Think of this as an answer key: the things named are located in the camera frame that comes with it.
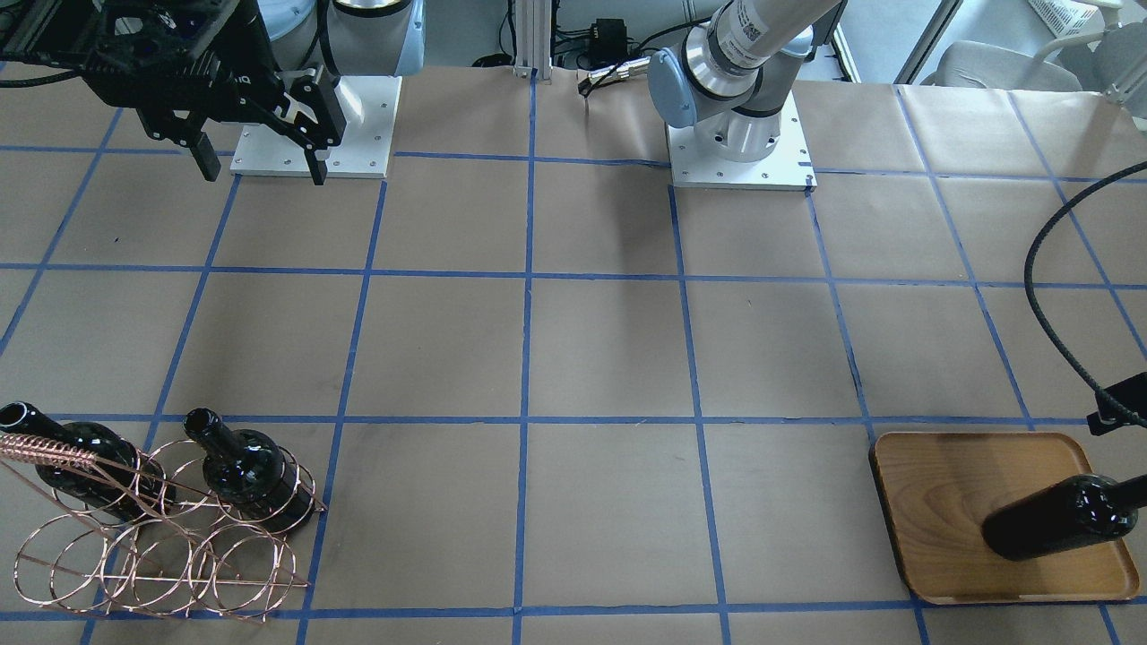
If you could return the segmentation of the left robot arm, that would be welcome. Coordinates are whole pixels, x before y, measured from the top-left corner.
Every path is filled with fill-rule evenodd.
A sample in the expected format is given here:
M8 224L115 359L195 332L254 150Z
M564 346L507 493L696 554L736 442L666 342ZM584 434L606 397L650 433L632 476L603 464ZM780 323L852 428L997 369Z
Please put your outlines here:
M799 160L782 160L785 107L812 25L832 1L729 1L651 54L649 95L668 127L670 163L689 186L806 189Z

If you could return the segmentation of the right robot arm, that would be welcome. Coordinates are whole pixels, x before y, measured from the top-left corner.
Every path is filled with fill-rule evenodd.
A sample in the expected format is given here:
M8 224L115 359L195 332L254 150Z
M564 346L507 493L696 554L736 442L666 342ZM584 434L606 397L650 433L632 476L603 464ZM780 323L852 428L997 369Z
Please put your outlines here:
M53 68L5 90L79 78L146 135L189 151L202 176L221 164L205 123L243 124L291 142L281 172L328 177L331 151L366 145L360 168L381 173L396 98L356 80L401 79L426 65L421 1L3 1L3 61Z

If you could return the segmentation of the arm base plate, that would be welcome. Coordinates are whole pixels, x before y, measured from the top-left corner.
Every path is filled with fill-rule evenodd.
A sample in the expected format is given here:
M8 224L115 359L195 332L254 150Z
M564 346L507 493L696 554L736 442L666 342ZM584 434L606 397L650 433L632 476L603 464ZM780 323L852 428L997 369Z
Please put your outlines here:
M665 134L676 188L806 192L818 186L791 92L774 115L729 111L685 129L668 126Z
M336 95L348 117L340 146L328 148L328 179L385 180L391 160L401 77L344 76ZM229 170L239 176L310 178L304 151L270 127L247 125L235 148Z

